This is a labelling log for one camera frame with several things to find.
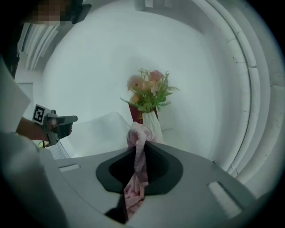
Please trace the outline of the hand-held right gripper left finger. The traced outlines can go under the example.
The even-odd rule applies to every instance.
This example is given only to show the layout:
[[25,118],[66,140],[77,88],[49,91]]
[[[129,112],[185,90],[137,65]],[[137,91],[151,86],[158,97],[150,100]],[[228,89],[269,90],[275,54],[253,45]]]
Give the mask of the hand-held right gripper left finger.
[[87,157],[55,160],[47,149],[40,149],[52,191],[64,212],[68,228],[125,228],[124,184],[114,178],[133,169],[133,148]]

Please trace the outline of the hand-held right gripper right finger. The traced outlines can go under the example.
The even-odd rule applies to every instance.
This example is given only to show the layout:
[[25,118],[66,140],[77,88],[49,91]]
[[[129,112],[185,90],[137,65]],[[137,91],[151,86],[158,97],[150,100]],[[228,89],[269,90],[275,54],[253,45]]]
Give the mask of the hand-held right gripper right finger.
[[147,196],[127,222],[129,227],[243,228],[265,203],[206,158],[164,144],[147,146],[177,158],[183,174],[168,193]]

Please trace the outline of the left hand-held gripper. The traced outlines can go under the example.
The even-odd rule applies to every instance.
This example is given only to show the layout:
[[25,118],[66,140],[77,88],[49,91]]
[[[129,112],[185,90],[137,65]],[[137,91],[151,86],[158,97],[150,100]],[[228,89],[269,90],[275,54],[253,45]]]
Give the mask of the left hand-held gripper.
[[56,145],[60,139],[69,136],[73,123],[78,120],[76,115],[57,117],[55,110],[50,110],[38,104],[35,105],[32,121],[41,126],[50,146]]

